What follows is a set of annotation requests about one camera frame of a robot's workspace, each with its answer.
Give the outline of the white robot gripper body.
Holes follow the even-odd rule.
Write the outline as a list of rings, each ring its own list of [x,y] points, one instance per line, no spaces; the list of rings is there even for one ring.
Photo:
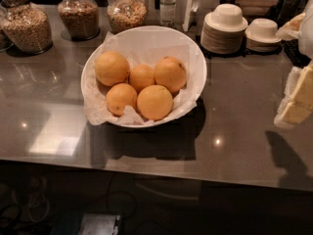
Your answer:
[[[309,0],[305,9],[305,16],[300,26],[298,49],[302,55],[313,58],[313,0]]]

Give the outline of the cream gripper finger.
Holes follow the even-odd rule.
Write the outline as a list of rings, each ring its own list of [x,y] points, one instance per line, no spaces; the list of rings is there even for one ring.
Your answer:
[[[285,23],[276,32],[276,36],[285,41],[295,40],[299,37],[300,26],[305,17],[304,13],[301,13],[293,17],[290,21]]]

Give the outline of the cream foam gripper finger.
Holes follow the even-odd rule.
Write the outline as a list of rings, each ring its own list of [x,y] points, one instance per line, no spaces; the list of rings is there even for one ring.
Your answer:
[[[293,67],[284,90],[274,124],[291,129],[304,122],[313,113],[313,67]]]

